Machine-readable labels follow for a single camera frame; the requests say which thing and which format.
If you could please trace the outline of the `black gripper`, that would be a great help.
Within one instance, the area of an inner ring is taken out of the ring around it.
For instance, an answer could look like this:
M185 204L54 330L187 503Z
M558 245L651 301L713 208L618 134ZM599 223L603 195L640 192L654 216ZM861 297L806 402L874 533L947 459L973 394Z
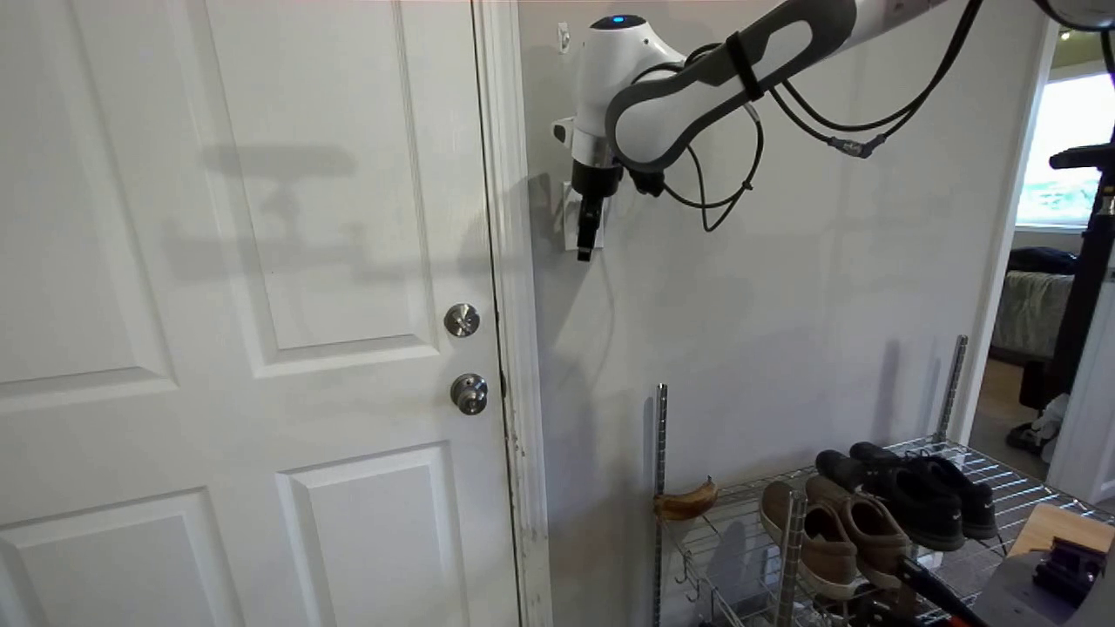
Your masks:
M618 192L623 171L620 168L584 168L584 165L572 165L572 192L581 200L577 208L577 242L574 242L574 254L581 260L592 257L597 250L597 235L599 235L599 218L603 218L603 203Z

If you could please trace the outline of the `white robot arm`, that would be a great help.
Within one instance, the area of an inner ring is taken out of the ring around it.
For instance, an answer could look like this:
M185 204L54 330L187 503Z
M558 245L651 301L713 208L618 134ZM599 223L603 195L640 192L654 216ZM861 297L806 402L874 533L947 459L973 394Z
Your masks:
M958 58L983 0L970 0L926 87L874 122L834 122L817 113L790 77L879 37L942 0L776 0L725 42L676 53L640 15L606 15L588 27L574 67L574 113L555 125L572 156L560 208L574 212L574 254L597 250L603 204L623 179L640 195L664 192L664 171L691 143L762 95L786 91L817 125L790 114L819 143L871 156L934 95Z

